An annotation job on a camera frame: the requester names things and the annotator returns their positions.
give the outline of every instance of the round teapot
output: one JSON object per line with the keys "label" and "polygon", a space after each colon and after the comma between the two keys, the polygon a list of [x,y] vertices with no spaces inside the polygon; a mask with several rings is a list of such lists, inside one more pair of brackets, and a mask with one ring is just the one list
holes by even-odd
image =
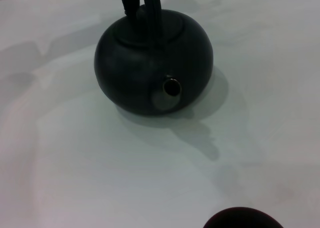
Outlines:
{"label": "round teapot", "polygon": [[213,72],[203,28],[160,0],[122,0],[126,16],[102,35],[95,52],[98,84],[116,105],[140,115],[164,115],[192,103]]}

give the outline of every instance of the teapot handle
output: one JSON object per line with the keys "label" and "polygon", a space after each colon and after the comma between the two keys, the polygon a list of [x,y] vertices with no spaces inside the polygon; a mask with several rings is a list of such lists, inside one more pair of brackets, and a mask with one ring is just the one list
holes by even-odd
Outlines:
{"label": "teapot handle", "polygon": [[[122,0],[125,14],[132,19],[140,7],[140,0]],[[163,26],[160,0],[144,0],[146,22],[150,40],[155,47],[163,46]]]}

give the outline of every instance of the teapot lid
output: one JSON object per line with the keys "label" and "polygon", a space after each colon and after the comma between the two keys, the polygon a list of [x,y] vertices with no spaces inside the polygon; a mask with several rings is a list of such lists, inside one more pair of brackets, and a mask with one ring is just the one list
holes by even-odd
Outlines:
{"label": "teapot lid", "polygon": [[178,12],[162,10],[160,0],[122,0],[126,17],[114,26],[113,34],[127,46],[148,48],[175,40],[183,31],[184,21]]}

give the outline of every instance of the dark round object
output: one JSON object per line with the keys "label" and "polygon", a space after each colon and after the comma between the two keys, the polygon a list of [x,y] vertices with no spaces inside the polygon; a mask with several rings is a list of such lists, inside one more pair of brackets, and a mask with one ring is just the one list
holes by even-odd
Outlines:
{"label": "dark round object", "polygon": [[119,107],[163,115],[192,103],[213,71],[213,49],[202,27],[160,0],[122,0],[126,16],[112,24],[95,52],[98,84]]}
{"label": "dark round object", "polygon": [[252,208],[234,207],[215,214],[204,228],[283,228],[271,216]]}

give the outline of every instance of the teapot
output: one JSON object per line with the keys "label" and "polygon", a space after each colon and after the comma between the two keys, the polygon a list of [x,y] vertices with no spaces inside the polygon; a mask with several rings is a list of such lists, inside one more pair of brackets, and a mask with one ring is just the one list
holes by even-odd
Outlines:
{"label": "teapot", "polygon": [[102,35],[94,71],[104,94],[139,115],[164,115],[191,104],[213,73],[213,48],[192,18],[160,0],[122,0],[125,17]]}

